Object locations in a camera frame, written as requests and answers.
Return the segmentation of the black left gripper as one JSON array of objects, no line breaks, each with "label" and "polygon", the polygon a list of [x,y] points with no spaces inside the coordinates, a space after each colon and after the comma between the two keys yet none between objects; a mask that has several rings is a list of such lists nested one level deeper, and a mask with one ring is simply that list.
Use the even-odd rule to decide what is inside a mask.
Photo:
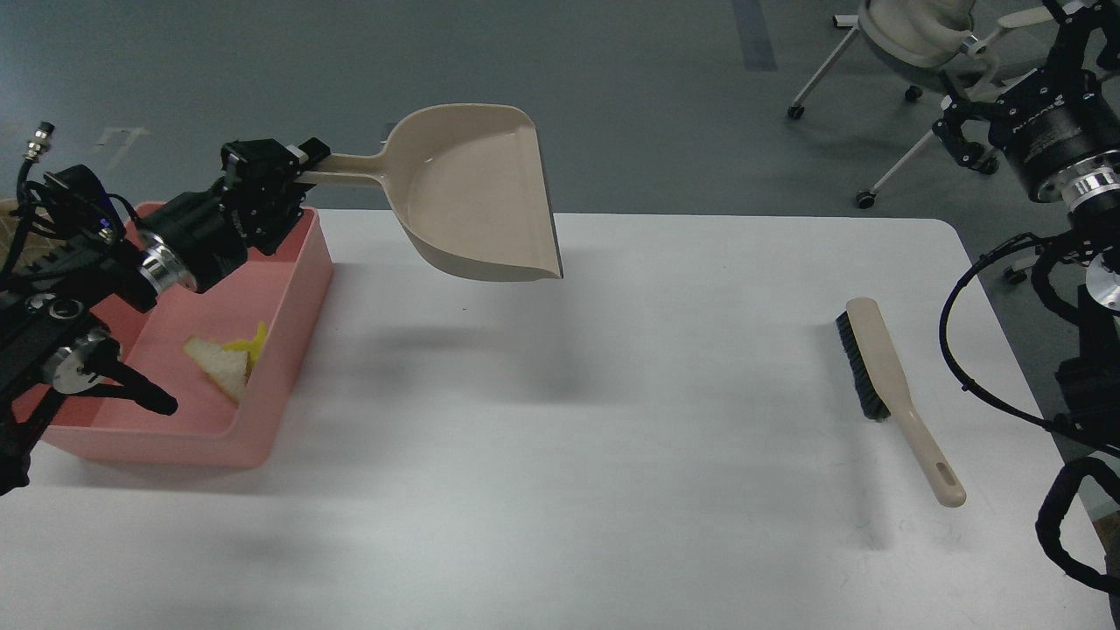
[{"label": "black left gripper", "polygon": [[329,155],[318,138],[223,143],[221,182],[184,192],[137,224],[141,275],[157,294],[176,284],[200,294],[248,263],[252,249],[276,254],[304,219],[307,186],[295,182]]}]

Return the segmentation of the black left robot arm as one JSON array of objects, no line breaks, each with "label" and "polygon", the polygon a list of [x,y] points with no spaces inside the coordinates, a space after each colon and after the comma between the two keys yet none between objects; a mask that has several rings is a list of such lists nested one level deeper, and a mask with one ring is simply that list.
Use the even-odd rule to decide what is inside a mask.
[{"label": "black left robot arm", "polygon": [[172,395],[123,361],[95,307],[120,298],[150,312],[180,284],[209,291],[248,263],[276,254],[304,219],[305,195],[332,148],[318,138],[221,147],[221,175],[147,216],[105,191],[83,164],[31,180],[52,148],[43,121],[17,172],[17,225],[3,259],[3,491],[28,487],[32,448],[72,397],[131,400],[169,416]]}]

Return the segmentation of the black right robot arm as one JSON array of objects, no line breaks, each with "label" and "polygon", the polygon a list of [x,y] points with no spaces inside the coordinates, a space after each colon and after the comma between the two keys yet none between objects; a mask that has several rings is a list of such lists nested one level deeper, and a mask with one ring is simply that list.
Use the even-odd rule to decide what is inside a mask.
[{"label": "black right robot arm", "polygon": [[[1053,237],[1020,233],[996,245],[961,276],[941,308],[937,340],[948,370],[962,389],[1015,417],[1088,447],[1117,455],[1117,113],[1103,80],[1084,66],[1093,33],[1103,35],[1096,70],[1117,74],[1117,4],[1045,1],[1029,17],[1057,24],[1046,61],[990,102],[965,95],[941,74],[948,106],[933,124],[941,146],[961,167],[978,167],[984,147],[967,139],[968,121],[988,124],[988,143],[1004,155],[1033,203],[1060,202],[1068,231]],[[1004,402],[968,376],[949,348],[949,315],[956,295],[1005,256],[1036,252],[1029,269],[1040,304],[1077,330],[1079,354],[1057,368],[1067,411],[1052,419]]]}]

